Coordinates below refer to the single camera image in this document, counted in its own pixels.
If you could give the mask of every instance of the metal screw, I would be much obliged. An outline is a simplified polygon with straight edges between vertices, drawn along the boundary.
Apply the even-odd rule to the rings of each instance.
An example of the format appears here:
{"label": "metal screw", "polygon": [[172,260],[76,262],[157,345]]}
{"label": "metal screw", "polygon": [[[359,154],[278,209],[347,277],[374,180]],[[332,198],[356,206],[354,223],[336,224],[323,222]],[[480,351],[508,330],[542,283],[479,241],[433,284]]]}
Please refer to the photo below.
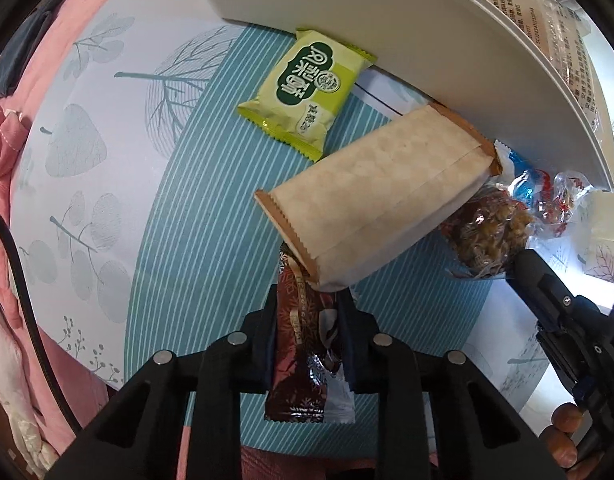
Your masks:
{"label": "metal screw", "polygon": [[378,346],[389,346],[393,342],[393,339],[389,334],[383,334],[382,332],[379,332],[378,334],[373,336],[373,342],[376,343]]}
{"label": "metal screw", "polygon": [[242,345],[247,340],[247,334],[244,332],[232,332],[227,336],[227,341],[230,345]]}
{"label": "metal screw", "polygon": [[172,360],[174,354],[172,354],[169,350],[158,350],[153,355],[153,361],[157,365],[166,365],[169,361]]}
{"label": "metal screw", "polygon": [[452,350],[447,352],[447,360],[452,365],[464,365],[467,362],[467,357],[460,350]]}

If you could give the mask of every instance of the yellow-green wrapper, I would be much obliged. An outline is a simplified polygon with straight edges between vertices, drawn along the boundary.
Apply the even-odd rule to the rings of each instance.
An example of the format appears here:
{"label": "yellow-green wrapper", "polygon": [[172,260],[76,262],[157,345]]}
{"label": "yellow-green wrapper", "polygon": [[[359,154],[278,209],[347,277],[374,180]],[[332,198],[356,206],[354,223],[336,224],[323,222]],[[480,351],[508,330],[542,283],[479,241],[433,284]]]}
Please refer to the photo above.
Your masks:
{"label": "yellow-green wrapper", "polygon": [[315,162],[356,78],[374,61],[315,30],[297,30],[294,46],[238,112]]}

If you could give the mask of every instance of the dark blue fabric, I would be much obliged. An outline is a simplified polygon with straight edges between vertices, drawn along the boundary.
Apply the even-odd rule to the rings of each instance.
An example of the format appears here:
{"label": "dark blue fabric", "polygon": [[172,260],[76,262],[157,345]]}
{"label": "dark blue fabric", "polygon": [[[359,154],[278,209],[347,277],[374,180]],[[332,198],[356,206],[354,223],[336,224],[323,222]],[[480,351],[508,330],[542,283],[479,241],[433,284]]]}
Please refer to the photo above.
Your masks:
{"label": "dark blue fabric", "polygon": [[63,0],[47,0],[18,27],[0,54],[0,98],[13,94],[18,88],[31,56],[36,51],[55,18]]}

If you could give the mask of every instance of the blue striped pattern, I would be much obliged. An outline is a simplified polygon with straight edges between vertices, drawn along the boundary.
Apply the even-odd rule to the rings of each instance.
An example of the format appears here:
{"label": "blue striped pattern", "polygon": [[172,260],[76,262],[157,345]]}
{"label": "blue striped pattern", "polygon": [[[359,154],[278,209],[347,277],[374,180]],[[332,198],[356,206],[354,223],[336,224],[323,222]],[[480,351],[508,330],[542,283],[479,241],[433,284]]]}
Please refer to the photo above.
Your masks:
{"label": "blue striped pattern", "polygon": [[[293,37],[250,26],[203,92],[169,161],[136,264],[125,338],[129,377],[161,348],[187,354],[238,328],[261,308],[275,281],[281,242],[252,198],[310,163],[264,135],[235,108],[254,95]],[[326,152],[387,119],[350,96]],[[356,287],[359,307],[383,330],[417,349],[459,348],[490,282],[444,276],[449,248],[431,234]],[[356,399],[353,425],[278,424],[263,420],[263,397],[242,397],[242,442],[292,454],[360,457],[375,452],[376,402]]]}

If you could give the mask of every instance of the human hand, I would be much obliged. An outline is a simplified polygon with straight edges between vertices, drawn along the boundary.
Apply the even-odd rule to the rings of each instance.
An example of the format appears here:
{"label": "human hand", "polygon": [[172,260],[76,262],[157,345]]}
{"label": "human hand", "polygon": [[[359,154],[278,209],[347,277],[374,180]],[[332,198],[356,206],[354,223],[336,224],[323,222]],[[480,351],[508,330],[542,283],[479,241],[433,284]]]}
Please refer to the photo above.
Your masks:
{"label": "human hand", "polygon": [[578,452],[570,439],[578,430],[583,414],[576,404],[565,403],[552,413],[552,425],[547,426],[540,435],[547,449],[562,468],[568,469],[568,480],[584,480],[600,462],[601,454],[593,455],[577,464]]}

